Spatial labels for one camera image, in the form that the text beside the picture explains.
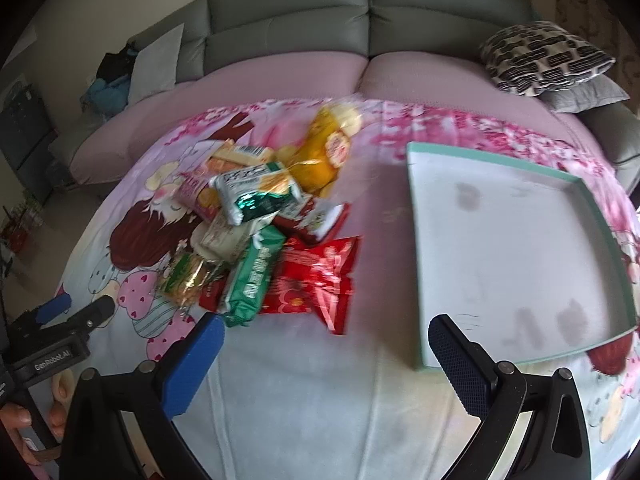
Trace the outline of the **person's left hand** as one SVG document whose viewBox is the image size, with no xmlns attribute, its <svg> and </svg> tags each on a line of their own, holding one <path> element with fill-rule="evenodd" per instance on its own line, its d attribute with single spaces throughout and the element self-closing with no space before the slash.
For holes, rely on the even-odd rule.
<svg viewBox="0 0 640 480">
<path fill-rule="evenodd" d="M 72 372 L 66 370 L 54 375 L 51 387 L 54 401 L 49 413 L 49 425 L 55 437 L 62 439 L 66 427 L 67 405 L 70 404 L 75 388 Z M 40 466 L 40 461 L 20 435 L 20 429 L 28 428 L 32 424 L 32 414 L 29 410 L 8 403 L 1 409 L 1 421 L 22 459 L 29 466 Z"/>
</svg>

